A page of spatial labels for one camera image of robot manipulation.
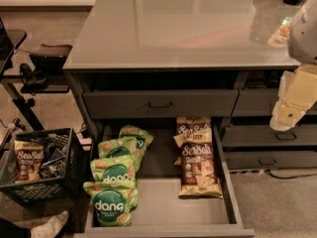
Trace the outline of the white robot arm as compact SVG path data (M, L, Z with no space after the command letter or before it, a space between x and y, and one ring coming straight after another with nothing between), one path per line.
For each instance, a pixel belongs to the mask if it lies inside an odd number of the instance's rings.
M300 62L294 72L283 73L269 122L271 129L287 131L317 102L317 0L307 0L267 42L287 47L289 56Z

